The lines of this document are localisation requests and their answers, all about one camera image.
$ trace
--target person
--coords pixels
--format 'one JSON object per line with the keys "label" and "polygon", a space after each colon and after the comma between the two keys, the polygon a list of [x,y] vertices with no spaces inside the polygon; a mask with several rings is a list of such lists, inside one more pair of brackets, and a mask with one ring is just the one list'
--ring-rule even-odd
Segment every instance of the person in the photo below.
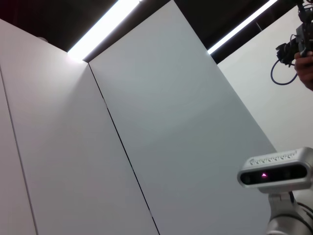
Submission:
{"label": "person", "polygon": [[300,53],[294,55],[294,69],[300,81],[311,91],[313,91],[313,52],[309,51],[307,57],[301,58]]}

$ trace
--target white panel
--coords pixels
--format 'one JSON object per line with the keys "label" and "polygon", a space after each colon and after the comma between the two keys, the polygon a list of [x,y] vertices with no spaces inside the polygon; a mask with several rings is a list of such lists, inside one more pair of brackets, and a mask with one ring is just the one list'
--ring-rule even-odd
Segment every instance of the white panel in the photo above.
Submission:
{"label": "white panel", "polygon": [[[219,67],[277,151],[313,147],[313,92],[297,78],[286,86],[274,84],[270,70],[275,48],[287,43],[301,25],[293,8],[224,61]],[[290,81],[293,67],[278,64],[274,78]]]}
{"label": "white panel", "polygon": [[0,28],[39,235],[156,235],[88,65],[3,21]]}
{"label": "white panel", "polygon": [[35,235],[21,162],[0,74],[0,234]]}
{"label": "white panel", "polygon": [[275,150],[173,1],[90,65],[161,235],[264,234],[236,175]]}

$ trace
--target panel seam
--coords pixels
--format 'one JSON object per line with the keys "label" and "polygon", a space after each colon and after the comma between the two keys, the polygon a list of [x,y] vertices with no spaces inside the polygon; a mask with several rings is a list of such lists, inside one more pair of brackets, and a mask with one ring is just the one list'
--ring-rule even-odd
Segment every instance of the panel seam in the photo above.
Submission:
{"label": "panel seam", "polygon": [[137,183],[138,183],[138,185],[139,185],[139,188],[140,188],[141,194],[142,194],[142,196],[143,196],[143,199],[144,199],[145,202],[146,202],[146,205],[147,205],[148,210],[149,210],[149,212],[150,212],[150,215],[151,215],[151,218],[152,218],[152,220],[153,220],[153,223],[155,224],[157,233],[160,235],[160,232],[159,232],[159,230],[158,230],[156,221],[155,221],[155,219],[154,219],[154,217],[153,217],[153,215],[152,215],[152,213],[151,213],[149,204],[148,204],[148,202],[147,202],[147,199],[146,199],[146,197],[145,197],[145,195],[144,195],[144,193],[143,193],[143,190],[142,190],[142,188],[141,188],[141,185],[140,185],[140,183],[139,183],[139,180],[138,180],[137,175],[136,175],[136,173],[135,173],[135,170],[134,170],[134,168],[133,168],[133,164],[132,164],[132,162],[131,162],[131,160],[130,160],[130,158],[129,158],[127,152],[126,152],[126,149],[125,149],[125,146],[124,146],[123,141],[122,141],[122,139],[121,139],[121,136],[120,136],[120,134],[119,134],[119,132],[118,132],[118,130],[117,130],[117,127],[116,127],[114,121],[113,121],[113,118],[112,118],[112,115],[111,115],[111,113],[110,113],[110,111],[109,111],[108,105],[107,105],[107,103],[106,103],[106,101],[105,101],[105,99],[104,99],[104,97],[103,97],[103,95],[102,95],[102,92],[101,92],[101,90],[100,90],[100,87],[99,87],[99,84],[98,84],[98,82],[97,82],[97,79],[96,79],[96,77],[95,77],[94,74],[93,74],[93,71],[92,71],[92,69],[91,69],[90,63],[88,63],[88,65],[89,65],[89,68],[90,68],[90,70],[91,70],[92,76],[93,76],[93,78],[94,78],[94,80],[95,80],[95,82],[96,82],[96,84],[97,84],[97,87],[98,87],[98,89],[99,89],[99,92],[100,92],[100,94],[101,94],[101,96],[102,96],[102,98],[103,98],[103,101],[104,101],[104,103],[105,103],[105,105],[106,105],[106,107],[107,107],[107,110],[108,110],[108,112],[109,112],[110,118],[111,118],[112,123],[113,123],[113,125],[114,125],[115,131],[116,131],[116,133],[117,133],[117,135],[118,135],[118,138],[119,138],[119,140],[120,140],[120,142],[121,142],[121,144],[122,144],[122,147],[123,147],[123,149],[124,149],[124,152],[125,152],[125,154],[126,154],[126,157],[127,157],[127,159],[128,159],[128,162],[129,162],[129,164],[130,164],[130,166],[131,166],[131,168],[132,168],[132,170],[133,170],[134,176],[135,176],[135,178],[136,178],[136,180],[137,180]]}
{"label": "panel seam", "polygon": [[3,84],[3,89],[4,89],[4,95],[5,95],[6,104],[7,104],[8,111],[9,111],[9,115],[10,115],[10,120],[11,120],[12,129],[13,129],[13,135],[14,135],[14,139],[15,139],[15,144],[16,144],[16,148],[17,148],[17,151],[18,151],[18,156],[19,156],[19,159],[20,159],[22,174],[23,174],[24,183],[25,183],[25,187],[26,187],[27,198],[28,198],[28,202],[29,202],[29,206],[30,206],[31,215],[32,215],[33,222],[34,222],[35,233],[36,233],[36,235],[39,235],[39,234],[38,234],[37,223],[36,223],[36,219],[35,219],[35,214],[34,214],[34,209],[33,209],[32,203],[31,203],[31,199],[30,199],[29,188],[28,188],[28,185],[27,185],[25,170],[24,170],[24,166],[23,166],[23,162],[22,162],[22,158],[21,158],[21,152],[20,152],[19,145],[18,145],[18,140],[17,140],[17,137],[16,137],[16,131],[15,131],[14,123],[13,123],[12,113],[11,113],[11,109],[10,109],[10,105],[9,105],[9,100],[8,100],[8,96],[7,96],[7,92],[6,92],[6,88],[5,88],[5,82],[4,82],[4,78],[3,78],[3,73],[2,73],[1,66],[0,66],[0,76],[1,76],[1,79],[2,79],[2,84]]}

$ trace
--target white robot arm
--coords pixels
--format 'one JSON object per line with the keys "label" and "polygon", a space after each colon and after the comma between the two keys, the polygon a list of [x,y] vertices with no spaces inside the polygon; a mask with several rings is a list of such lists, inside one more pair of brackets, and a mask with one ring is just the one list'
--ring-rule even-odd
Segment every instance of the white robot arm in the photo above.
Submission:
{"label": "white robot arm", "polygon": [[313,235],[313,149],[250,158],[237,179],[268,194],[267,235]]}

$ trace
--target fluorescent light strip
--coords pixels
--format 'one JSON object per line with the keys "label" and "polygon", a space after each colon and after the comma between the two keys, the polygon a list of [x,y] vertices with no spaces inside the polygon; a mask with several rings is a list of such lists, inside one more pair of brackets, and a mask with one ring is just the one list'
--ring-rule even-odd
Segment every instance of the fluorescent light strip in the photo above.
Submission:
{"label": "fluorescent light strip", "polygon": [[139,0],[119,0],[76,44],[68,55],[84,59],[92,52],[139,4]]}
{"label": "fluorescent light strip", "polygon": [[272,6],[278,0],[269,0],[265,3],[259,10],[254,12],[251,16],[249,16],[245,21],[243,21],[240,25],[234,28],[230,33],[228,33],[225,37],[223,37],[218,43],[216,43],[213,47],[211,47],[207,52],[212,54],[219,47],[221,47],[224,43],[226,43],[229,39],[231,39],[235,34],[237,34],[240,30],[246,27],[249,23],[251,23],[255,18],[261,15],[264,11],[266,11],[270,6]]}

